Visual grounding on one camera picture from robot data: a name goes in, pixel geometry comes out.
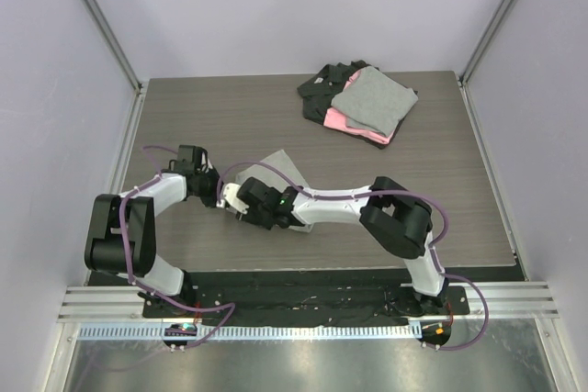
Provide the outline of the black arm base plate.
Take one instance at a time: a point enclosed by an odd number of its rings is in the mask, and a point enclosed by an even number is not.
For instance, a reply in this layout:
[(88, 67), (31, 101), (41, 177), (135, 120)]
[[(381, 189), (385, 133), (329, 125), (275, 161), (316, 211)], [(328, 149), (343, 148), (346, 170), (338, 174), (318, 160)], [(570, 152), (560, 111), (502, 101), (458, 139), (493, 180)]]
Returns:
[(223, 315), (214, 307), (233, 303), (228, 325), (315, 328), (402, 325), (408, 319), (465, 316), (462, 286), (446, 286), (438, 300), (414, 293), (405, 269), (196, 272), (190, 274), (193, 306), (205, 324)]

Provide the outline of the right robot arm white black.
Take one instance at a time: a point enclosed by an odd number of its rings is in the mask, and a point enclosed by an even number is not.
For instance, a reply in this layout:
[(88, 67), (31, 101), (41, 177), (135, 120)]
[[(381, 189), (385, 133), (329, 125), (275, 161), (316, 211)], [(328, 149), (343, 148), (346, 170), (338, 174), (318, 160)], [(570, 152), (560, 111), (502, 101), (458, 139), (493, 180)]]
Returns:
[(434, 314), (447, 304), (448, 280), (431, 250), (432, 209), (387, 177), (340, 191), (294, 185), (278, 190), (249, 177), (225, 185), (220, 195), (239, 220), (266, 230), (308, 230), (319, 223), (361, 226), (381, 248), (404, 261), (422, 312)]

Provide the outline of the grey cloth napkin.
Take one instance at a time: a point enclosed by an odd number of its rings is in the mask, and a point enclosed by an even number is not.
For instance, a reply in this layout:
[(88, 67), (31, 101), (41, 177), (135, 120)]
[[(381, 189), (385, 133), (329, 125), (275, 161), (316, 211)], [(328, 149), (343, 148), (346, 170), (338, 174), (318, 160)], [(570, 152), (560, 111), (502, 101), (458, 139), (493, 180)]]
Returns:
[[(274, 153), (262, 159), (261, 162), (277, 169), (279, 172), (288, 177), (295, 185), (300, 187), (308, 186), (307, 181), (303, 178), (294, 162), (289, 158), (284, 150), (275, 151)], [(236, 174), (234, 182), (237, 185), (242, 185), (249, 177), (257, 178), (264, 184), (270, 187), (275, 187), (279, 191), (283, 191), (288, 186), (290, 186), (290, 184), (288, 184), (278, 174), (260, 165), (248, 166)], [(310, 233), (312, 226), (302, 224), (299, 221), (298, 227), (290, 227), (289, 229), (301, 233)]]

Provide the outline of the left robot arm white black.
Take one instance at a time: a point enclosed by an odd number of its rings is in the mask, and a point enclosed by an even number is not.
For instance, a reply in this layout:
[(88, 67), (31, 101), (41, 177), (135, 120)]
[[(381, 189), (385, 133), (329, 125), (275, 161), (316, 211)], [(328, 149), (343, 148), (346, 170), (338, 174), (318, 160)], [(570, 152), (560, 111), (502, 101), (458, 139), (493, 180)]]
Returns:
[(125, 278), (164, 298), (164, 307), (175, 317), (188, 316), (196, 292), (187, 272), (157, 253), (156, 218), (190, 197), (204, 207), (216, 207), (219, 179), (205, 149), (181, 145), (168, 167), (149, 182), (121, 194), (97, 196), (87, 233), (86, 267)]

